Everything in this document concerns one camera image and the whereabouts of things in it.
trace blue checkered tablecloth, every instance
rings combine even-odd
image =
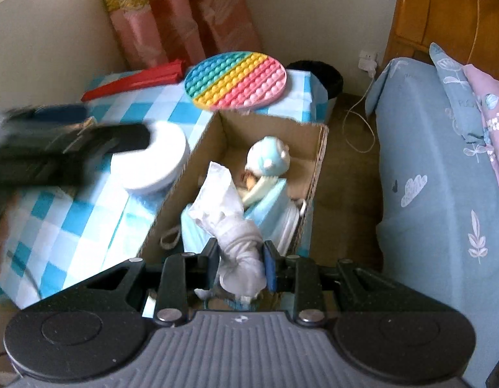
[[[112,74],[90,89],[119,79]],[[325,88],[315,76],[288,71],[284,97],[259,113],[297,121],[324,120]],[[194,148],[212,114],[196,108],[183,84],[153,87],[89,103],[102,123],[167,120],[184,131]],[[0,299],[25,308],[119,262],[136,256],[155,216],[130,197],[109,173],[104,159],[94,185],[72,198],[60,189],[26,191],[11,221],[7,255],[0,273]]]

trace white round container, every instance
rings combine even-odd
[[[158,121],[148,127],[151,143],[147,149],[116,153],[111,159],[111,174],[134,195],[152,194],[171,185],[190,154],[178,125]]]

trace curtain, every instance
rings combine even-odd
[[[259,51],[245,0],[104,0],[132,69]]]

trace brown carpet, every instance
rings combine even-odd
[[[314,201],[311,257],[327,266],[334,266],[339,258],[351,258],[380,270],[382,255],[375,234],[382,211],[379,144],[376,142],[369,153],[361,154],[346,143],[342,134],[345,110],[358,100],[354,95],[342,94],[329,122]],[[355,110],[364,114],[364,103]],[[375,131],[374,118],[370,124]],[[359,150],[367,150],[373,141],[368,127],[357,115],[349,115],[345,134]]]

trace wooden furniture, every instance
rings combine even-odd
[[[395,57],[431,63],[432,42],[499,80],[499,0],[397,0],[382,68]]]

